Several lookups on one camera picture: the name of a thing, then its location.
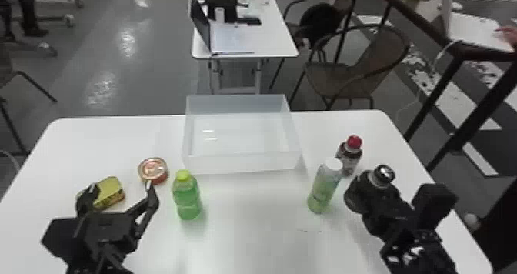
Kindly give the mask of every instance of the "yellow can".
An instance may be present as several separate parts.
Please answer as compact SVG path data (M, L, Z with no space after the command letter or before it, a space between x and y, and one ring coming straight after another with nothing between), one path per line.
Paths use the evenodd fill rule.
M125 198L122 185L116 176L109 176L96 184L99 189L99 194L97 199L93 202L93 207L97 211L105 210ZM78 199L84 191L85 189L78 192L75 199Z

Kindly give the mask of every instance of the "wicker chair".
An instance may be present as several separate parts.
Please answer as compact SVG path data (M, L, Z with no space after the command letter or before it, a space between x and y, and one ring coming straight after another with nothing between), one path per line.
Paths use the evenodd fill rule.
M283 18L286 20L287 14L289 13L289 10L293 5L297 5L303 2L307 2L309 0L295 0L287 5L287 8L285 8ZM338 10L339 16L341 17L340 20L343 20L343 18L349 13L350 11L350 1L349 0L335 0L334 4L332 5L335 9ZM286 22L287 29L289 30L289 33L291 34L291 37L296 44L296 47L300 48L303 44L303 39L306 38L305 32L308 31L310 28L302 27L300 24L295 24L291 22ZM327 59L327 55L325 51L323 50L323 47L325 47L323 44L320 46L321 49L318 50L318 57L322 58L324 61ZM278 68L276 69L275 75L273 77L273 80L271 81L271 84L269 85L269 90L273 89L273 86L275 85L276 79L279 76L280 69L284 65L285 59L283 58L280 60L280 64Z
M27 75L23 71L15 71L12 68L11 57L9 56L8 50L4 46L4 42L0 40L0 88L6 86L16 76L23 77L34 87L36 87L39 91L45 94L50 100L52 100L52 102L57 102L57 100L52 95L50 95L50 93L48 93L43 87L41 87L33 78L31 78L31 76ZM22 139L20 138L20 135L16 131L16 128L12 123L11 118L9 117L7 109L4 106L4 103L6 102L7 100L0 96L0 112L4 117L5 122L7 123L7 126L11 131L12 136L15 138L16 145L20 149L20 152L13 152L12 155L27 156L29 154L29 151L23 145Z
M303 77L307 75L309 83L325 103L326 110L330 110L337 99L348 99L350 104L352 104L352 99L368 99L370 108L373 109L372 93L387 74L404 59L410 43L404 34L391 26L358 25L347 28L345 31L366 29L374 30L375 34L354 65L312 61L314 54L321 50L322 45L327 44L330 39L340 36L343 31L318 40L312 49L309 61L305 63L304 70L289 99L289 104L295 98Z

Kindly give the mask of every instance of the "can lid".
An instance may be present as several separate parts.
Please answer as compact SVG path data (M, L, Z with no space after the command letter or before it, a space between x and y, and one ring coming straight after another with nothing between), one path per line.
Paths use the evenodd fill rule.
M186 169L180 169L176 172L176 179L182 182L186 181L191 176L190 172Z
M333 172L341 172L343 164L337 158L327 158L325 160L325 166Z
M346 141L346 145L348 145L351 149L360 149L362 140L357 135L350 135L349 139Z
M163 182L168 177L168 169L165 160L154 157L144 159L140 165L138 165L138 175L143 180L151 180L153 184Z

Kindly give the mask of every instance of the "white table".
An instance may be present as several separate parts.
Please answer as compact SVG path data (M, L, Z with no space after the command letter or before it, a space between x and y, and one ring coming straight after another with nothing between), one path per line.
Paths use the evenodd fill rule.
M309 176L304 169L198 176L205 212L192 221L176 214L169 179L156 187L160 209L125 266L135 274L388 273L379 256L381 240L342 201L351 179L341 182L326 214L307 209L315 170L343 139L358 134L365 154L357 172L390 165L406 201L431 178L380 111L296 112L293 119ZM137 165L161 156L172 172L180 169L184 120L172 115L53 122L0 203L2 273L64 273L65 264L39 243L51 219L73 216L76 192L108 175L118 176L127 193L117 210L143 198ZM458 273L492 273L454 212L437 230Z
M192 57L198 60L207 60L209 62L209 81L213 87L215 94L235 94L235 93L260 93L260 84L262 80L262 60L264 58L289 58L298 56L298 49L292 41L291 35L285 25L282 13L276 5L275 0L262 0L268 2L268 5L262 5L260 12L259 26L246 26L242 31L247 35L246 38L252 40L252 45L246 45L253 54L240 55L212 55L206 44L202 41L198 31L194 28L192 36ZM256 60L255 67L255 86L237 87L237 88L221 88L221 60Z

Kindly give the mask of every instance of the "tin can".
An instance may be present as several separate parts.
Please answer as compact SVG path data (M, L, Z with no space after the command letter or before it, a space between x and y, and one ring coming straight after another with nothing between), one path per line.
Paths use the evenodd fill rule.
M168 178L167 164L161 158L144 159L138 166L138 175L142 180L158 185Z
M99 193L97 199L93 202L93 207L97 211L107 209L117 202L122 201L125 197L122 185L116 176L109 176L96 184L98 186ZM83 192L85 192L85 189L78 192L75 199L78 199Z

